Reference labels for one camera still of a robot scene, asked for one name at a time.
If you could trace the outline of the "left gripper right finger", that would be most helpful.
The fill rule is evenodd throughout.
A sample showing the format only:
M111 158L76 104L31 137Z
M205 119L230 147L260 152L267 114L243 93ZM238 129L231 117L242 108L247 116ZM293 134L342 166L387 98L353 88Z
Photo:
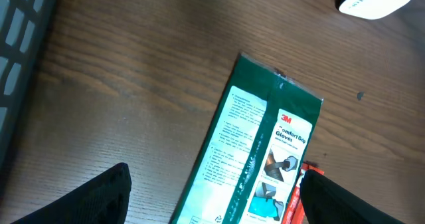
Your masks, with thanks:
M300 197L310 224L402 224L312 169L301 181Z

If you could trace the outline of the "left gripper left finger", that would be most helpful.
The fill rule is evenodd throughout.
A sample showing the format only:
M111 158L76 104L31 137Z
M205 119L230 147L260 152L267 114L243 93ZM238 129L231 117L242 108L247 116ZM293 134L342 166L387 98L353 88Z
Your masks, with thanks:
M121 162L16 223L123 224L130 191L129 167Z

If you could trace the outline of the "red snack packet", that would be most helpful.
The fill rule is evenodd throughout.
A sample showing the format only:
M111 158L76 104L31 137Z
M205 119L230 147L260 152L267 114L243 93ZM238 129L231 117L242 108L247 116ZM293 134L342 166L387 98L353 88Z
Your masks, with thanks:
M319 169L317 164L312 162L302 163L294 191L282 220L282 224L302 224L304 220L305 213L300 199L300 183L306 171L309 169L315 170L321 175L324 174L324 171Z

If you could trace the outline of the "white green glove package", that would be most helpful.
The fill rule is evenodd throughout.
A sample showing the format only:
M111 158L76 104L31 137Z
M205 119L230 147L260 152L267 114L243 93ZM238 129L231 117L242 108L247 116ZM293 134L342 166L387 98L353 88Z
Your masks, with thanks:
M281 223L323 99L240 53L172 223Z

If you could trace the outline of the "grey plastic mesh basket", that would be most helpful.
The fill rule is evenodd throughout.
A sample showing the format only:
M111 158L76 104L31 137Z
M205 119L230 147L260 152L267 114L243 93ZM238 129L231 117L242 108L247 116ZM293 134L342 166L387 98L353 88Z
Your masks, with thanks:
M1 0L1 161L56 0Z

